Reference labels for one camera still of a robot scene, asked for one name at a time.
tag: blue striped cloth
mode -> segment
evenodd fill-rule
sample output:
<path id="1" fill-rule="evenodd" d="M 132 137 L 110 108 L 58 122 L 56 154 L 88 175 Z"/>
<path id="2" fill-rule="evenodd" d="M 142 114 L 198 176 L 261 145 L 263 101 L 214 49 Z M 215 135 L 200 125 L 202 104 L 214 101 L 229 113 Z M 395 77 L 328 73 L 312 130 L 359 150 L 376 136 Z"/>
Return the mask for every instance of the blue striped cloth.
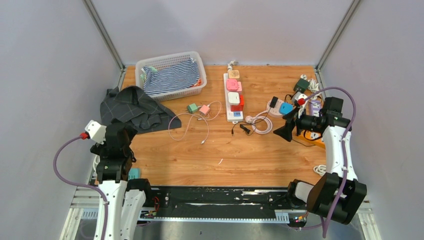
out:
<path id="1" fill-rule="evenodd" d="M 149 66 L 144 66 L 141 70 L 145 77 L 143 90 L 147 95 L 188 89 L 200 79 L 198 63 L 192 58 L 160 71 Z"/>

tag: plaid fabric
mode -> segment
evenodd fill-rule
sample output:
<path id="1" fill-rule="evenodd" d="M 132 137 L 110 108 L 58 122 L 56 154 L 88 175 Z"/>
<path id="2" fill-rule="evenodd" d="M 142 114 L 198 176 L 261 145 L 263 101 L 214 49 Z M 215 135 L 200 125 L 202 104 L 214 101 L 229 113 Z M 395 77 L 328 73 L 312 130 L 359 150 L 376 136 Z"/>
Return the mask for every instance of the plaid fabric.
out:
<path id="1" fill-rule="evenodd" d="M 122 91 L 119 88 L 108 89 L 106 97 L 100 104 L 101 123 L 110 125 L 113 119 L 127 123 L 144 134 L 167 130 L 175 114 L 149 97 L 140 87 L 129 86 Z M 176 117 L 170 129 L 181 128 L 181 121 Z"/>

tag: red plug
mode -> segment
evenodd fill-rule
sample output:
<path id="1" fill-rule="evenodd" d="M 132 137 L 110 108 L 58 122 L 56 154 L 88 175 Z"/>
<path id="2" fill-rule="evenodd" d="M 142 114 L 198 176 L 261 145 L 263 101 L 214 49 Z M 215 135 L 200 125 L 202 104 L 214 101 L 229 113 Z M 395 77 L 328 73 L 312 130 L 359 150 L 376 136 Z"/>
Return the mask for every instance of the red plug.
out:
<path id="1" fill-rule="evenodd" d="M 297 104 L 299 104 L 299 106 L 304 105 L 305 104 L 305 99 L 304 98 L 301 98 L 301 99 L 297 100 Z"/>
<path id="2" fill-rule="evenodd" d="M 82 137 L 83 140 L 86 140 L 86 139 L 89 139 L 90 138 L 90 135 L 88 133 L 86 133 L 86 132 L 82 132 L 80 134 L 80 136 Z"/>

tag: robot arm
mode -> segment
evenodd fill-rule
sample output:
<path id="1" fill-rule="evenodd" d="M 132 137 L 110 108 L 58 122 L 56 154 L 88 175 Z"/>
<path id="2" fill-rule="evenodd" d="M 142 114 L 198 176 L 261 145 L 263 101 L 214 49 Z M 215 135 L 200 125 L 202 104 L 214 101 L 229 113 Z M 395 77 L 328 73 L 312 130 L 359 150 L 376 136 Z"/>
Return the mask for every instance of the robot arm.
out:
<path id="1" fill-rule="evenodd" d="M 344 169 L 347 169 L 346 184 L 339 189 L 345 195 L 341 196 L 331 216 L 333 221 L 349 224 L 359 206 L 367 195 L 367 186 L 358 182 L 352 166 L 350 137 L 351 129 L 342 141 L 342 135 L 349 125 L 350 120 L 342 117 L 343 100 L 336 97 L 327 97 L 320 111 L 320 116 L 300 115 L 299 107 L 285 115 L 286 123 L 274 131 L 287 141 L 292 140 L 292 131 L 296 127 L 296 134 L 302 131 L 311 131 L 322 134 L 326 151 L 327 172 L 315 184 L 310 184 L 298 179 L 290 182 L 287 200 L 293 208 L 306 204 L 307 211 L 321 217 L 327 217 L 330 206 L 335 199 L 335 193 L 342 183 Z M 344 166 L 345 144 L 347 153 L 347 166 Z"/>
<path id="2" fill-rule="evenodd" d="M 106 195 L 108 205 L 106 213 L 105 203 L 99 203 L 94 239 L 101 238 L 106 219 L 105 239 L 131 240 L 140 210 L 151 192 L 147 179 L 128 180 L 134 159 L 130 144 L 136 132 L 121 122 L 106 127 L 93 120 L 85 131 L 96 142 L 90 151 L 100 156 L 96 168 L 98 188 Z"/>

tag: wood surface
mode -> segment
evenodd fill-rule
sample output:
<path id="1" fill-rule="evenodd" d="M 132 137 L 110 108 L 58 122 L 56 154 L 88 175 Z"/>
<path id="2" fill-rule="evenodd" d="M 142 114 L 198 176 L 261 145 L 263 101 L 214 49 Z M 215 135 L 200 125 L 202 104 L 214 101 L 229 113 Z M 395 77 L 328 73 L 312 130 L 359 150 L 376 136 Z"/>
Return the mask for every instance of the wood surface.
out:
<path id="1" fill-rule="evenodd" d="M 255 116 L 266 109 L 273 96 L 283 99 L 293 93 L 293 87 L 302 74 L 315 78 L 311 66 L 235 66 L 240 72 L 244 95 L 244 116 Z M 174 113 L 186 112 L 187 105 L 207 105 L 213 101 L 225 103 L 223 74 L 227 66 L 205 66 L 207 85 L 201 94 L 164 101 L 163 105 Z M 129 66 L 122 84 L 135 85 L 135 67 Z M 212 104 L 214 116 L 219 104 Z M 182 115 L 182 128 L 171 130 L 180 138 L 190 116 Z M 271 118 L 273 130 L 284 125 L 282 118 Z M 283 186 L 294 179 L 315 184 L 320 176 L 313 167 L 325 164 L 325 150 L 287 142 L 272 132 L 247 136 L 237 125 L 227 122 L 226 110 L 208 122 L 209 137 L 204 144 L 207 127 L 204 121 L 193 119 L 185 138 L 175 141 L 167 130 L 137 135 L 131 144 L 137 162 L 133 168 L 141 169 L 141 177 L 152 185 L 173 186 Z M 258 128 L 265 128 L 264 122 Z"/>

